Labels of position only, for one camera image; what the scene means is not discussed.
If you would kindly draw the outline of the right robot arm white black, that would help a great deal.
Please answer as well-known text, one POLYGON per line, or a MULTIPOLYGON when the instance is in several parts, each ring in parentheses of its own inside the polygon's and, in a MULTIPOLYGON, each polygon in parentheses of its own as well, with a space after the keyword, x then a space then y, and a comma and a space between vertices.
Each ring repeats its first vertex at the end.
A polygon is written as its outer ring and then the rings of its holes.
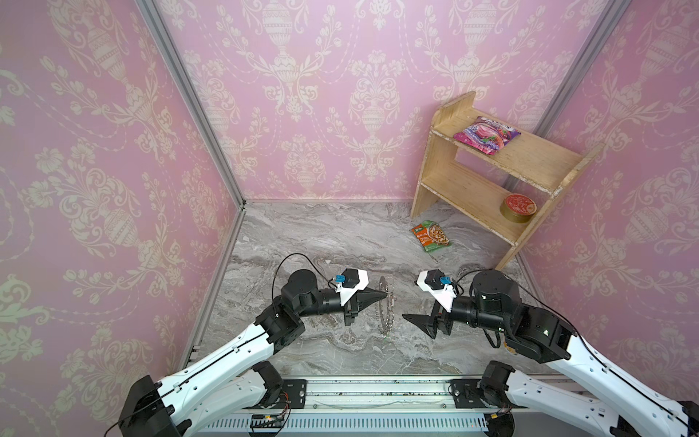
POLYGON ((493 348, 545 364, 588 391, 571 393, 492 361, 479 382, 482 400, 500 413, 493 434, 512 435, 513 407, 544 413, 593 436, 695 436, 698 405, 676 401, 643 384, 599 353, 563 316, 521 299, 519 284, 496 269, 476 271, 466 294, 439 269, 420 272, 417 286, 433 297, 429 315, 405 320, 431 338, 463 323, 484 331, 493 348))

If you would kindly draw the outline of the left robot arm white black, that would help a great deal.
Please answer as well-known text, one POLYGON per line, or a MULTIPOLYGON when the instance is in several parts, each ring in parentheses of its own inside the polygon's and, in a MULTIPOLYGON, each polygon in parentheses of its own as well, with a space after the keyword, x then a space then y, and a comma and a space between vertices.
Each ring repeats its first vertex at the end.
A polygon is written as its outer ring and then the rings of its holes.
POLYGON ((362 269, 346 269, 338 280, 322 288, 313 271, 294 271, 233 340, 159 381, 149 375, 136 381, 113 429, 124 436, 193 436, 231 413, 285 403, 283 379, 270 358, 304 333, 305 318, 339 314, 351 325, 388 296, 370 288, 362 269))

